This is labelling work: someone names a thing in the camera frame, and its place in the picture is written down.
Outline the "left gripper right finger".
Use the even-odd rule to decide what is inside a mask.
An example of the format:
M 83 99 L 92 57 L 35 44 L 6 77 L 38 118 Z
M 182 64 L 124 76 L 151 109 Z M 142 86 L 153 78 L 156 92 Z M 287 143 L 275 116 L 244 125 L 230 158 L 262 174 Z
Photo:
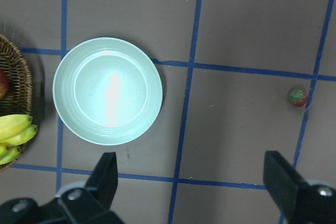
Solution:
M 287 223 L 335 223 L 335 188 L 304 179 L 277 151 L 265 152 L 263 182 Z

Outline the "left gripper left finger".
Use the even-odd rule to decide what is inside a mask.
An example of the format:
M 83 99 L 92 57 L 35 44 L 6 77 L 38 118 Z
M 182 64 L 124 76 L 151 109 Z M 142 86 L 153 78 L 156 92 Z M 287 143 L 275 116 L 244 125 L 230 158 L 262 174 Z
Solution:
M 68 223 L 118 223 L 110 210 L 117 187 L 116 154 L 103 153 L 87 181 L 66 186 L 57 203 Z

